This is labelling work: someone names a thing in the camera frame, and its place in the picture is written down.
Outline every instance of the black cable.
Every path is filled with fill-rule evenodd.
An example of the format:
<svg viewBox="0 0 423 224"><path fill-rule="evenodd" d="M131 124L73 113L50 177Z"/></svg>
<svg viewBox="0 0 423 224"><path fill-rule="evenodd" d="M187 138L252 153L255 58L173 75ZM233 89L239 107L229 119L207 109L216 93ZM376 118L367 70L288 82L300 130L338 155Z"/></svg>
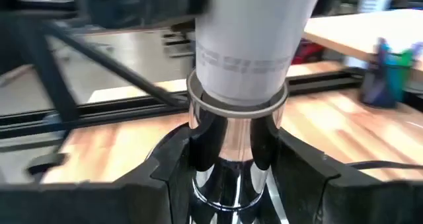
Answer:
<svg viewBox="0 0 423 224"><path fill-rule="evenodd" d="M410 165L391 161L362 161L355 163L348 163L348 166L358 170L365 170L371 168L403 168L403 169L423 169L423 165Z"/></svg>

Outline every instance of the light wood surface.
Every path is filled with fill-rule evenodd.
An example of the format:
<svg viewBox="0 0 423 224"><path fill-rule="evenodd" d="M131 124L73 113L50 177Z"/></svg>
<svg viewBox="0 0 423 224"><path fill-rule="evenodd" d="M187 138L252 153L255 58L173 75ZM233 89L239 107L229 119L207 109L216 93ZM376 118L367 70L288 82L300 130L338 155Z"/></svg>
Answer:
<svg viewBox="0 0 423 224"><path fill-rule="evenodd" d="M337 63L294 65L289 76L338 70ZM161 83L184 90L184 80ZM355 90L289 98L282 127L298 138L349 163L386 160L423 164L423 114L402 105L398 110L376 110L356 101ZM97 91L91 102L143 95L133 87ZM163 116L75 130L62 152L67 162L44 178L52 182L111 182L138 166L157 142L185 123L187 114ZM423 171L375 169L366 171L381 180L423 179Z"/></svg>
<svg viewBox="0 0 423 224"><path fill-rule="evenodd" d="M303 37L347 56L368 60L378 38L386 38L394 53L423 42L423 11L404 9L310 19ZM419 70L423 70L423 56Z"/></svg>

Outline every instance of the green pen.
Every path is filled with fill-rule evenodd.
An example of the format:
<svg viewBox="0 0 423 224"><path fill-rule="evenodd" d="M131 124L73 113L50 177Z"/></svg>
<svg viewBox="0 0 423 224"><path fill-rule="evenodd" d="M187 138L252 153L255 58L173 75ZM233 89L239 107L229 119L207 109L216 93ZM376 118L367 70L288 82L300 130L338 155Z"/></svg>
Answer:
<svg viewBox="0 0 423 224"><path fill-rule="evenodd" d="M405 50L398 60L398 65L400 66L411 66L413 51L411 49Z"/></svg>

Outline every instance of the pen holder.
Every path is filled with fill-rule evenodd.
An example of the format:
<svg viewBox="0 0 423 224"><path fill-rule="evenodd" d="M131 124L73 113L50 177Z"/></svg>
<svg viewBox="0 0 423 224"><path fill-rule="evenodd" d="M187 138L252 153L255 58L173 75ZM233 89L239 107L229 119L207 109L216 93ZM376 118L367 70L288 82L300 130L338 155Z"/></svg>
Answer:
<svg viewBox="0 0 423 224"><path fill-rule="evenodd" d="M391 59L399 56L391 54ZM394 108L403 100L403 88L408 81L413 65L379 65L376 56L367 64L360 89L362 103L376 108Z"/></svg>

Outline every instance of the red object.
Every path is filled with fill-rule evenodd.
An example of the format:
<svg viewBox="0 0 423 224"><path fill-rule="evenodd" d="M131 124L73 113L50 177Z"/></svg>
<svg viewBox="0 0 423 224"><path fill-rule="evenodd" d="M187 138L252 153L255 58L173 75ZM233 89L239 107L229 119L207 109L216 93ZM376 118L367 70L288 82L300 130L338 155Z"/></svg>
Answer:
<svg viewBox="0 0 423 224"><path fill-rule="evenodd" d="M298 65L320 61L322 60L324 50L325 47L319 44L301 40L291 64Z"/></svg>

